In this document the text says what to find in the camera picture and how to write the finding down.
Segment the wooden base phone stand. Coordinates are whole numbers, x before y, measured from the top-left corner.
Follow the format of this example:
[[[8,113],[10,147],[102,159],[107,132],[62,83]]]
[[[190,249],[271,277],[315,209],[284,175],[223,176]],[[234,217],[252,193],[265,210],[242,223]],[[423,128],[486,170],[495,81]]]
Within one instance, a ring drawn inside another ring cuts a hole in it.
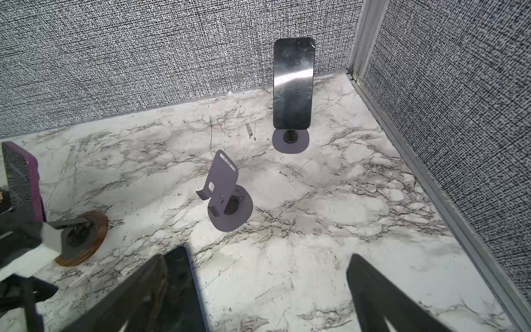
[[[61,236],[61,253],[55,263],[74,267],[87,261],[101,247],[109,229],[109,219],[103,212],[90,211],[50,225],[59,230]]]

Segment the middle purple phone stand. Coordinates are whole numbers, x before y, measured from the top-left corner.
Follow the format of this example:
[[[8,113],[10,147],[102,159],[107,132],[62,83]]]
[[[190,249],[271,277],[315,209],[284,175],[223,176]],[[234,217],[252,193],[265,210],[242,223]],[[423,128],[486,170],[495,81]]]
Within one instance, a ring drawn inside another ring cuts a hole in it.
[[[245,188],[237,184],[239,171],[228,155],[218,150],[205,185],[196,194],[207,201],[211,223],[221,232],[232,232],[249,220],[253,200]]]

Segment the far right purple stand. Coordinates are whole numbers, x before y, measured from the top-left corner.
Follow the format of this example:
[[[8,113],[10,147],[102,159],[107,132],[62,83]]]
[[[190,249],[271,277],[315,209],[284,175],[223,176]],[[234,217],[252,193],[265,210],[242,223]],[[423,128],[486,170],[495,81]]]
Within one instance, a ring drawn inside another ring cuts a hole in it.
[[[283,154],[299,154],[309,146],[307,130],[276,129],[272,135],[273,147]]]

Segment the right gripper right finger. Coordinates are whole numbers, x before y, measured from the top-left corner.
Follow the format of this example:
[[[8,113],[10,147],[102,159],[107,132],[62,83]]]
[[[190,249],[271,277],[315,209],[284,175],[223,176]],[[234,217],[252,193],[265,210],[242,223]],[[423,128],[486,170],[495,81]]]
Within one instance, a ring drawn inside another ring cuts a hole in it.
[[[449,331],[361,255],[351,256],[347,282],[362,331]]]

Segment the purple case phone wooden stand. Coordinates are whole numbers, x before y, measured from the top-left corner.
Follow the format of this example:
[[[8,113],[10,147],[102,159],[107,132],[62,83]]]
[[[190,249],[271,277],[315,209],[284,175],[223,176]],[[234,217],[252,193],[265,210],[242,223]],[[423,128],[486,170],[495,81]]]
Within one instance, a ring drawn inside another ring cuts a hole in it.
[[[14,142],[1,144],[11,206],[32,222],[45,222],[36,157]]]

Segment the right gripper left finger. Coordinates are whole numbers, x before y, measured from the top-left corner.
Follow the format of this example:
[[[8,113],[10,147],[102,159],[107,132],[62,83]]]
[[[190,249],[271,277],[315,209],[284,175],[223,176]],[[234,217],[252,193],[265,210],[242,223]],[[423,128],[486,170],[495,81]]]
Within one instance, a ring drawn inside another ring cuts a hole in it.
[[[167,265],[155,255],[65,331],[153,331],[167,290]]]

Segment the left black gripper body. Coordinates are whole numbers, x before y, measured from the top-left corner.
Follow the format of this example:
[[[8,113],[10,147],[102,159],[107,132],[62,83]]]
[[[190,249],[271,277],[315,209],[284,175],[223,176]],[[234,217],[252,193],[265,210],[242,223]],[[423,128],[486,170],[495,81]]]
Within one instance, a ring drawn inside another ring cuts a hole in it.
[[[11,275],[1,282],[1,317],[8,311],[22,308],[27,331],[44,331],[44,321],[36,304],[57,293],[58,287],[35,277]]]

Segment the blue case phone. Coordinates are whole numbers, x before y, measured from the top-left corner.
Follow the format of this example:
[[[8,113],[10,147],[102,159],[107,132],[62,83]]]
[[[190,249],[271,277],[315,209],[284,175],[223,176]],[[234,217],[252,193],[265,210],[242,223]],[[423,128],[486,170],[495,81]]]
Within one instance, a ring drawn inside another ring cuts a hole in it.
[[[207,331],[203,303],[185,246],[164,255],[167,290],[156,325],[157,331]]]

